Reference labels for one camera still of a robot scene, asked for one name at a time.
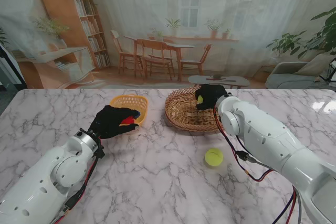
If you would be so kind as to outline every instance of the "wicker basket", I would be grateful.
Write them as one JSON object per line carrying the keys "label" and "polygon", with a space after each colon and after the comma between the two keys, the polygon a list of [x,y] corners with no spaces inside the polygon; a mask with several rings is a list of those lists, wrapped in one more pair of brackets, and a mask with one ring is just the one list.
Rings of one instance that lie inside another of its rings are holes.
{"label": "wicker basket", "polygon": [[165,114],[177,128],[186,131],[218,130],[212,109],[197,110],[195,91],[198,88],[178,89],[172,92],[165,102]]}

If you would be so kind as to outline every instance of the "potted plant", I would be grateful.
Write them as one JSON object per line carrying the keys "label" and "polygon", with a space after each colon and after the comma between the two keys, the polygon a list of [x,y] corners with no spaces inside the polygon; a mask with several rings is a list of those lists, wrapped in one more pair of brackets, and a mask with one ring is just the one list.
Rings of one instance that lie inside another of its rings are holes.
{"label": "potted plant", "polygon": [[34,21],[34,23],[41,31],[44,31],[49,35],[53,35],[56,38],[56,45],[54,43],[49,44],[49,49],[51,51],[67,48],[67,44],[64,42],[64,40],[59,38],[59,35],[69,30],[70,28],[68,26],[65,26],[60,22],[49,18],[40,18],[39,20]]}
{"label": "potted plant", "polygon": [[316,56],[323,52],[330,52],[331,55],[336,55],[336,7],[328,12],[323,12],[311,20],[316,20],[324,16],[329,16],[324,22],[321,30],[310,39],[304,46],[305,51],[299,54],[298,58],[302,57],[305,53],[305,58],[312,58],[307,54]]}
{"label": "potted plant", "polygon": [[163,41],[163,32],[158,31],[155,27],[152,28],[152,33],[157,41]]}
{"label": "potted plant", "polygon": [[171,29],[171,36],[172,37],[176,37],[177,36],[177,29],[181,26],[180,23],[180,19],[167,19],[168,24],[166,24],[166,27],[169,27]]}
{"label": "potted plant", "polygon": [[218,19],[208,19],[205,23],[208,29],[211,31],[211,39],[216,38],[218,30],[221,28],[223,23],[220,23]]}
{"label": "potted plant", "polygon": [[295,54],[302,46],[299,37],[306,31],[302,31],[296,35],[290,35],[289,33],[282,35],[281,39],[274,39],[271,44],[268,44],[266,48],[274,46],[272,51],[275,53],[275,57],[271,58],[270,64],[276,65],[281,62],[281,56],[287,51],[290,51],[290,55]]}
{"label": "potted plant", "polygon": [[0,43],[5,47],[5,43],[8,44],[7,40],[6,40],[6,34],[5,32],[2,30],[2,28],[0,27]]}
{"label": "potted plant", "polygon": [[227,29],[225,31],[225,33],[222,33],[222,39],[228,39],[229,38],[229,34],[230,34],[231,30]]}

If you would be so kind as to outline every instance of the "white marble surface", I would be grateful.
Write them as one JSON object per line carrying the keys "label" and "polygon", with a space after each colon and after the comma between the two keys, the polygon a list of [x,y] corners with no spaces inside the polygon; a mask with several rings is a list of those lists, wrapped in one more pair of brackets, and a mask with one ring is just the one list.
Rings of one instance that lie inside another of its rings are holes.
{"label": "white marble surface", "polygon": [[[0,117],[0,198],[48,149],[62,145],[80,127],[87,129],[113,97],[137,93],[150,103],[146,122],[137,132],[103,140],[106,156],[98,163],[80,203],[61,223],[272,223],[290,198],[289,182],[270,173],[256,183],[237,166],[220,135],[191,134],[167,126],[164,101],[171,92],[19,92]],[[284,122],[305,146],[336,164],[334,92],[232,93]],[[218,169],[204,165],[204,154],[211,147],[224,153],[224,163]],[[244,166],[256,176],[264,171],[256,165]],[[297,209],[290,223],[297,223]],[[302,223],[311,223],[305,212]]]}

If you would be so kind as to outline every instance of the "woven basket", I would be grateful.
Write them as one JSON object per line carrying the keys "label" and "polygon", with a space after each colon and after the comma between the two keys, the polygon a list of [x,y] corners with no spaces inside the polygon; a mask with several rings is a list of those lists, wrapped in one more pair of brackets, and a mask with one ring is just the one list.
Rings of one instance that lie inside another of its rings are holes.
{"label": "woven basket", "polygon": [[115,97],[110,105],[116,108],[129,108],[140,112],[140,116],[135,119],[135,123],[140,125],[144,122],[147,116],[148,100],[136,94],[123,94]]}
{"label": "woven basket", "polygon": [[165,102],[165,114],[177,128],[186,131],[217,131],[212,109],[197,110],[195,91],[198,88],[178,89],[168,95]]}

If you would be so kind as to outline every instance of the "red cable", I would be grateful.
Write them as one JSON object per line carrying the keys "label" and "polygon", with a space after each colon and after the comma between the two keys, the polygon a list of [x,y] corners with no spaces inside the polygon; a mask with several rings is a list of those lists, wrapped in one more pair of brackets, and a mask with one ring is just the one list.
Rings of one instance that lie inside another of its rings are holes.
{"label": "red cable", "polygon": [[[90,167],[90,169],[89,169],[89,172],[88,172],[88,174],[86,175],[86,179],[85,179],[85,182],[84,182],[85,185],[88,184],[89,174],[91,173],[91,170],[92,170],[94,164],[95,164],[95,163],[93,163],[93,164],[91,165],[91,167]],[[85,193],[85,189],[84,189],[83,193],[81,194],[81,196],[79,197],[79,199],[77,200],[76,204],[77,204],[77,203],[80,201],[80,199],[83,197],[84,193]],[[59,223],[59,222],[61,221],[61,219],[63,219],[64,217],[65,217],[65,215],[63,215],[62,217],[60,217],[60,218],[55,222],[55,224]]]}
{"label": "red cable", "polygon": [[[220,125],[219,120],[218,120],[218,118],[217,118],[217,116],[216,116],[216,108],[214,108],[214,117],[215,117],[216,124],[217,124],[217,126],[218,126],[219,131],[225,136],[224,129],[223,129],[223,127]],[[253,177],[253,176],[248,172],[248,170],[246,170],[246,169],[239,163],[239,160],[238,160],[238,158],[237,158],[236,151],[233,149],[233,147],[231,147],[231,150],[232,150],[233,156],[235,157],[236,162],[238,163],[238,165],[239,165],[239,166],[241,167],[241,169],[242,169],[242,170],[243,170],[243,171],[244,171],[244,172],[245,172],[251,179],[253,179],[254,181],[256,181],[256,182],[261,182],[261,181],[263,181],[263,180],[265,179],[265,177],[267,176],[267,174],[269,174],[270,172],[273,171],[273,170],[269,169],[269,170],[267,170],[266,172],[264,172],[264,174],[263,174],[260,178],[255,178],[255,177]]]}
{"label": "red cable", "polygon": [[293,203],[292,203],[292,206],[290,208],[290,211],[289,211],[289,215],[288,215],[288,218],[287,218],[287,221],[286,221],[286,224],[289,223],[289,219],[293,213],[293,210],[294,210],[294,207],[295,207],[295,203],[296,203],[296,192],[295,192],[295,189],[294,189],[294,192],[293,192]]}

